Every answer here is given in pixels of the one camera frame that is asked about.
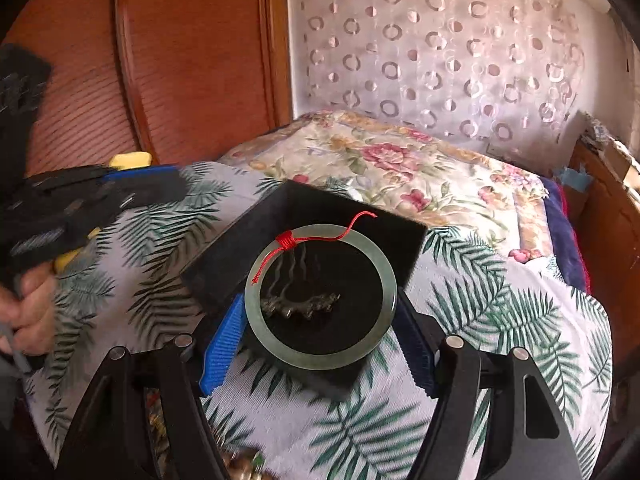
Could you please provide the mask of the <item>person's left hand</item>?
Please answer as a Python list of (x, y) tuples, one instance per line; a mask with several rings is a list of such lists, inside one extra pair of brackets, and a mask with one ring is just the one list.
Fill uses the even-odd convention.
[(1, 352), (43, 356), (53, 348), (56, 277), (50, 262), (27, 271), (21, 280), (22, 299), (1, 287), (1, 322), (13, 330), (13, 341), (1, 337)]

